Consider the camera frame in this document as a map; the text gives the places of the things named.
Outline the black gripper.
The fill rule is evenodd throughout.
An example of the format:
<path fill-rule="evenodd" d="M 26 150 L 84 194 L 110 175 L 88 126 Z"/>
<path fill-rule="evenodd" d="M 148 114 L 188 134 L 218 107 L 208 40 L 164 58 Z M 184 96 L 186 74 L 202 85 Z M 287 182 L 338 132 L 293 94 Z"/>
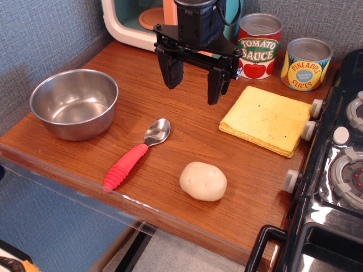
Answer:
<path fill-rule="evenodd" d="M 227 93 L 232 79 L 241 74 L 242 52 L 223 36 L 226 1 L 175 1 L 177 25 L 156 24 L 155 51 L 165 85 L 177 87 L 184 77 L 184 63 L 208 70 L 208 104 L 215 105 Z"/>

